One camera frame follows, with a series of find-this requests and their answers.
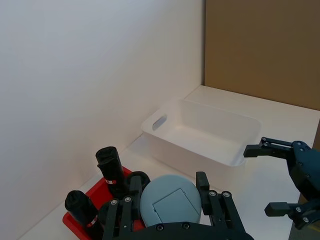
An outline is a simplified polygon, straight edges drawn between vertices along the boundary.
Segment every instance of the brown cardboard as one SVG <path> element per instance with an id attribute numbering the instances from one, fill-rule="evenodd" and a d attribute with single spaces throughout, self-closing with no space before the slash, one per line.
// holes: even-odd
<path id="1" fill-rule="evenodd" d="M 207 0 L 205 85 L 320 110 L 319 0 Z"/>

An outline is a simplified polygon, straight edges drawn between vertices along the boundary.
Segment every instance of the white plastic bin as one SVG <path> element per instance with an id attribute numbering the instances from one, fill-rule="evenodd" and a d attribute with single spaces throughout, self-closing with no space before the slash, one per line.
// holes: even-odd
<path id="1" fill-rule="evenodd" d="M 157 160 L 191 176 L 204 171 L 210 185 L 233 190 L 243 178 L 243 152 L 257 141 L 258 120 L 187 100 L 163 105 L 141 126 Z"/>

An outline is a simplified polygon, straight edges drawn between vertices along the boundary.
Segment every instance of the black cylinder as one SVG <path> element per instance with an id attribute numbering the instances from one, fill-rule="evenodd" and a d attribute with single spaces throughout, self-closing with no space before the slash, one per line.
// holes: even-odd
<path id="1" fill-rule="evenodd" d="M 66 196 L 64 206 L 92 240 L 102 239 L 104 230 L 98 220 L 98 210 L 87 195 L 73 190 Z"/>
<path id="2" fill-rule="evenodd" d="M 122 199 L 127 195 L 128 188 L 117 149 L 114 146 L 102 148 L 96 152 L 95 157 L 110 193 L 114 198 Z"/>

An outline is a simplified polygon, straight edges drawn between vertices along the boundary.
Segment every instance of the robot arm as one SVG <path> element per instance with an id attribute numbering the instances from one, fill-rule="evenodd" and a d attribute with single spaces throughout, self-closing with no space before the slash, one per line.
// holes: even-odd
<path id="1" fill-rule="evenodd" d="M 265 208 L 269 217 L 288 215 L 297 229 L 320 220 L 320 152 L 302 141 L 280 141 L 263 137 L 257 145 L 247 145 L 245 158 L 272 156 L 286 159 L 289 175 L 305 204 L 270 202 Z"/>

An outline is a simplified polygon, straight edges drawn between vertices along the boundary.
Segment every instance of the screw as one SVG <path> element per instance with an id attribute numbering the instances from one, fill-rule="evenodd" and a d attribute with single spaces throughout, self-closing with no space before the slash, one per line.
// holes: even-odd
<path id="1" fill-rule="evenodd" d="M 161 232 L 164 229 L 164 226 L 162 224 L 159 224 L 155 228 L 158 232 Z"/>
<path id="2" fill-rule="evenodd" d="M 186 230 L 189 229 L 190 228 L 189 223 L 185 222 L 184 224 L 182 224 L 182 228 Z"/>
<path id="3" fill-rule="evenodd" d="M 228 192 L 224 192 L 224 193 L 223 193 L 223 196 L 225 196 L 226 198 L 228 198 L 228 197 L 230 197 L 231 195 L 230 195 L 230 193 L 228 193 Z"/>

